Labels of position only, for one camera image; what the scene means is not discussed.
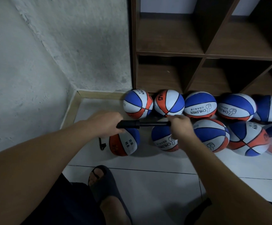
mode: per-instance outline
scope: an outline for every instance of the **wooden shelf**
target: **wooden shelf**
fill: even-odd
[[[225,73],[221,68],[202,67],[197,70],[189,91],[206,91],[213,96],[231,92]]]
[[[263,76],[260,76],[242,93],[247,95],[272,95],[272,76],[270,75],[270,73],[266,73]]]
[[[272,59],[272,47],[253,23],[228,22],[210,48],[211,55]]]
[[[166,56],[204,54],[191,20],[179,14],[152,14],[140,18],[136,53]]]
[[[152,93],[162,89],[183,93],[177,68],[171,65],[139,64],[137,88]]]

